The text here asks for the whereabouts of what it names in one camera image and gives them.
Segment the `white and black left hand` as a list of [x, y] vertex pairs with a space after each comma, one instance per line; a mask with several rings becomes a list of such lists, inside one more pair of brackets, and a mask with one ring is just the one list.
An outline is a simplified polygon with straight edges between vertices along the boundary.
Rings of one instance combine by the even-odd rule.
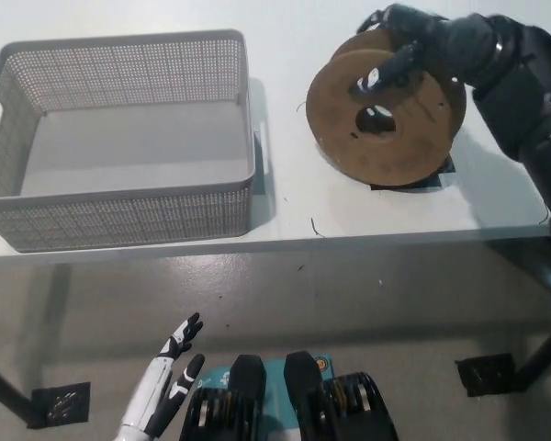
[[156, 440], [163, 435], [206, 361], [204, 355], [195, 355], [181, 375], [172, 379], [174, 362], [192, 347], [202, 327], [200, 314], [196, 312], [170, 334], [133, 392], [116, 434], [117, 440]]

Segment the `black and white right hand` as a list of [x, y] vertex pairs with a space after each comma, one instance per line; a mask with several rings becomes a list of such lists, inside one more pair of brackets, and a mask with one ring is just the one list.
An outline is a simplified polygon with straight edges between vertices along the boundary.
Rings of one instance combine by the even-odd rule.
[[479, 14], [446, 19], [411, 6], [393, 4], [373, 13], [358, 31], [363, 33], [373, 25], [397, 31], [410, 37], [411, 42], [357, 79], [348, 89], [352, 96], [371, 96], [404, 79], [422, 67], [429, 51], [437, 53], [454, 69], [456, 77], [471, 82], [491, 63], [497, 45], [496, 31]]

